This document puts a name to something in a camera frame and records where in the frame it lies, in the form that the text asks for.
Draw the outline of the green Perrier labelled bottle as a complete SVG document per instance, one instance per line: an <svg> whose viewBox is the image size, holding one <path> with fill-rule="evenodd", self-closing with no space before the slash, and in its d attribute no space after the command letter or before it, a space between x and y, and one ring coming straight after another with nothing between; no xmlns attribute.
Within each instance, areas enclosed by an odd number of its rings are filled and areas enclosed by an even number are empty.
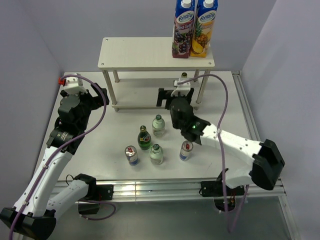
<svg viewBox="0 0 320 240"><path fill-rule="evenodd" d="M145 125L141 125L137 136L137 143L141 150L148 150L151 147L152 138Z"/></svg>

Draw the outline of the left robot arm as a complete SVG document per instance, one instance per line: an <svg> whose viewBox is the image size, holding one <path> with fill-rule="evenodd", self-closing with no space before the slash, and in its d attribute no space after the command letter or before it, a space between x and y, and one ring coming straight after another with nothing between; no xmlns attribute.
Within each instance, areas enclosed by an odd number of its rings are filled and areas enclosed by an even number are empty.
<svg viewBox="0 0 320 240"><path fill-rule="evenodd" d="M62 192L50 197L62 171L90 132L87 129L90 114L99 108L105 111L109 105L107 89L97 83L91 83L91 87L96 96L79 84L64 86L60 92L58 117L41 164L13 207L5 207L0 213L1 221L10 229L9 239L18 233L34 240L46 240L60 216L75 202L96 197L96 179L82 173Z"/></svg>

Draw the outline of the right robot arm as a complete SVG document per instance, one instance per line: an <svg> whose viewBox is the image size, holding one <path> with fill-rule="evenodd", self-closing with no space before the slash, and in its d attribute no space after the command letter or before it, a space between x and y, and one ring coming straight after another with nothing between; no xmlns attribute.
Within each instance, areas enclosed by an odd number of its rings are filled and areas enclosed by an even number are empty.
<svg viewBox="0 0 320 240"><path fill-rule="evenodd" d="M241 167L231 169L223 167L216 180L214 190L218 195L227 195L240 186L254 184L259 188L272 191L285 166L285 161L272 140L251 140L220 130L214 124L195 116L190 105L193 95L191 89L187 95L172 94L172 90L159 88L156 105L165 102L170 111L172 126L180 130L188 141L220 149L242 163Z"/></svg>

